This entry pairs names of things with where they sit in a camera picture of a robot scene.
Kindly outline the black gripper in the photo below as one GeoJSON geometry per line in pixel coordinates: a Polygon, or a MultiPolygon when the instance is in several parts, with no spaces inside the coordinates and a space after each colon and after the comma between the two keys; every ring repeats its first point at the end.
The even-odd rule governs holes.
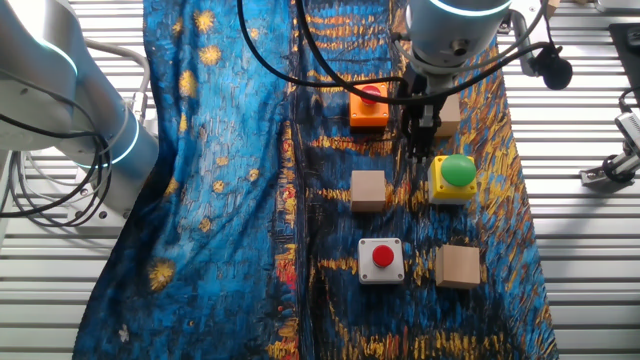
{"type": "MultiPolygon", "coordinates": [[[[399,98],[426,96],[428,79],[418,74],[411,65],[404,70],[403,80],[404,82],[398,88],[399,98]]],[[[435,134],[442,123],[440,112],[446,99],[446,95],[430,95],[430,99],[426,102],[402,106],[411,114],[423,114],[421,127],[419,119],[413,118],[409,112],[404,113],[404,135],[407,139],[409,158],[423,161],[429,157],[435,134]]]]}

